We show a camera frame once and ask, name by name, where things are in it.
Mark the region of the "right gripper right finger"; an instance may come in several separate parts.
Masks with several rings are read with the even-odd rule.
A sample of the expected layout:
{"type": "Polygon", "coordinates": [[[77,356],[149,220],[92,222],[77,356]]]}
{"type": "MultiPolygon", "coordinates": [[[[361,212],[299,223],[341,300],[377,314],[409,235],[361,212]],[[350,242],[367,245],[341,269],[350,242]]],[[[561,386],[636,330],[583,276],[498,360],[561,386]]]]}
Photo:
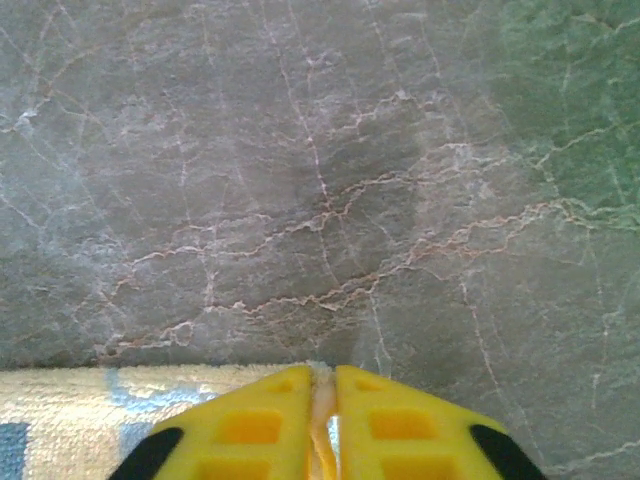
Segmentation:
{"type": "Polygon", "coordinates": [[[336,369],[343,479],[541,479],[497,421],[360,368],[336,369]]]}

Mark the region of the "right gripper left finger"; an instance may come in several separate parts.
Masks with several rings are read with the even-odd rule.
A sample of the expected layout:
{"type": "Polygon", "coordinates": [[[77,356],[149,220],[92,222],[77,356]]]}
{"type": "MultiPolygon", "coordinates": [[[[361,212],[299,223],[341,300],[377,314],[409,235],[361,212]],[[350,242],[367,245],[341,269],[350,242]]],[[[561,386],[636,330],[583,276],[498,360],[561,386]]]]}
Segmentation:
{"type": "Polygon", "coordinates": [[[112,479],[307,479],[312,370],[286,368],[156,425],[112,479]]]}

